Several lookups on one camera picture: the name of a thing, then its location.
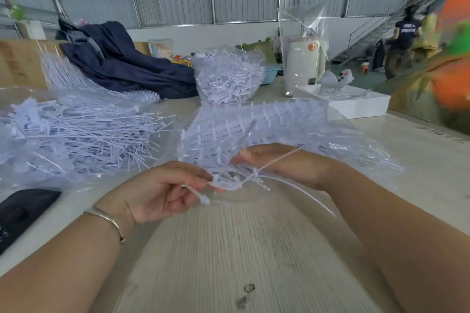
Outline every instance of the white box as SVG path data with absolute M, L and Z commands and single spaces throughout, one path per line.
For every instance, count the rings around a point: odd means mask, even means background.
M 297 86 L 294 88 L 292 96 L 294 98 L 313 98 L 323 102 L 334 109 L 337 109 L 348 119 L 369 118 L 385 115 L 390 102 L 390 96 L 365 89 L 344 86 L 340 91 L 332 95 L 321 96 L 320 84 L 311 86 Z M 331 99 L 345 93 L 357 93 L 358 96 L 342 99 Z

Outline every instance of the plastic container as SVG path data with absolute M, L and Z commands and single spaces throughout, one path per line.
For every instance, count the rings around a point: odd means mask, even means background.
M 277 71 L 281 69 L 281 65 L 267 65 L 266 66 L 266 77 L 262 84 L 273 84 L 277 76 Z
M 320 95 L 322 85 L 295 87 L 295 98 L 313 98 L 325 102 L 348 119 L 383 116 L 387 113 L 390 96 L 353 86 L 344 86 L 330 95 Z

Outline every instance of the white wall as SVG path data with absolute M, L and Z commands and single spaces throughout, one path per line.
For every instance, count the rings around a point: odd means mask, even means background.
M 335 18 L 325 19 L 329 38 L 329 57 L 333 58 L 348 46 L 349 36 L 358 27 L 369 21 L 353 36 L 358 37 L 383 18 Z M 189 55 L 202 49 L 221 45 L 235 46 L 242 43 L 254 43 L 266 37 L 278 35 L 277 22 L 229 25 L 164 26 L 146 29 L 128 30 L 134 41 L 149 39 L 173 39 L 173 54 Z

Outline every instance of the wooden board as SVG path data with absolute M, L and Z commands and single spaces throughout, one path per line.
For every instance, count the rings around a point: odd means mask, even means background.
M 0 87 L 29 86 L 46 88 L 39 48 L 59 52 L 61 41 L 0 40 Z M 135 48 L 150 56 L 148 43 L 134 43 Z

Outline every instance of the green object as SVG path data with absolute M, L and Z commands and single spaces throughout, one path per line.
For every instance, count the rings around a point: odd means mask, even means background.
M 277 63 L 276 61 L 276 56 L 274 55 L 273 51 L 273 46 L 271 45 L 271 38 L 268 37 L 264 41 L 258 41 L 257 43 L 242 43 L 242 45 L 237 45 L 236 46 L 238 49 L 243 48 L 244 51 L 250 52 L 254 51 L 256 49 L 259 49 L 263 55 L 266 57 L 266 63 L 267 64 L 275 64 Z
M 20 7 L 18 4 L 13 5 L 10 9 L 10 17 L 17 20 L 17 21 L 23 21 L 26 19 L 24 16 L 24 10 L 22 7 Z
M 447 53 L 450 55 L 470 53 L 470 20 L 459 24 L 458 30 L 458 34 L 447 46 Z

